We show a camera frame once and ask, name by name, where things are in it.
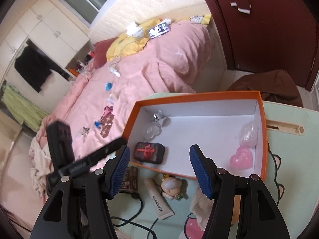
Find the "orange item on shelf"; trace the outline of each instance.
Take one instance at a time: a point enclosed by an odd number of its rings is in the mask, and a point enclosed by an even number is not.
[[[70,71],[71,74],[75,75],[75,77],[78,77],[79,73],[75,69],[70,68],[68,70]]]

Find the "brown beanbag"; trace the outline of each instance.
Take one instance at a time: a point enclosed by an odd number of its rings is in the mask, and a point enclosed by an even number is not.
[[[297,86],[285,70],[245,75],[234,82],[227,91],[260,91],[264,101],[303,108]]]

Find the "blue gripper pad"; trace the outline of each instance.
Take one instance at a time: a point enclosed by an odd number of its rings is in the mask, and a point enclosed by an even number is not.
[[[198,145],[192,145],[189,149],[189,159],[195,172],[198,184],[203,194],[208,199],[213,199],[213,191],[211,188],[211,178],[207,173],[202,161],[206,161],[205,156],[199,149]]]
[[[114,168],[110,183],[110,195],[112,196],[112,198],[114,198],[114,196],[119,193],[127,167],[130,162],[129,147],[125,146],[125,150],[122,155],[120,155],[121,151],[122,148],[120,149],[118,155],[113,159],[114,161],[112,163],[112,167]]]

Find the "pink heart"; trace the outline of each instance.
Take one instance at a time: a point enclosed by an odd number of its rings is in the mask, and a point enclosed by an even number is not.
[[[236,154],[229,159],[230,167],[234,170],[246,170],[253,166],[253,154],[246,146],[240,146]]]

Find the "yellow pillow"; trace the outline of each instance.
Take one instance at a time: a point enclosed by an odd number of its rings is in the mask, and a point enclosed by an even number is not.
[[[111,61],[118,56],[134,55],[143,50],[150,39],[148,30],[157,26],[160,22],[160,19],[153,19],[139,25],[144,31],[144,36],[141,38],[130,37],[126,33],[121,34],[106,52],[107,61]]]

